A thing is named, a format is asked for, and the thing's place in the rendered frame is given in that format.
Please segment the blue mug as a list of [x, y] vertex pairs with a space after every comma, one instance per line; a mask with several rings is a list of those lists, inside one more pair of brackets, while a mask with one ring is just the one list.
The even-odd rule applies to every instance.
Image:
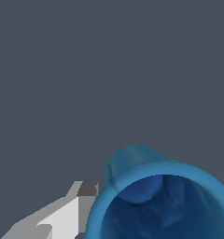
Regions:
[[224, 185], [144, 145], [117, 150], [85, 239], [224, 239]]

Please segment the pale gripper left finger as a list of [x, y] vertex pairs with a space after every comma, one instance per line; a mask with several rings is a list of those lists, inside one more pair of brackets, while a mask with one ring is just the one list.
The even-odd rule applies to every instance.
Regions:
[[1, 239], [76, 239], [98, 191], [98, 182], [75, 181], [65, 196], [15, 223]]

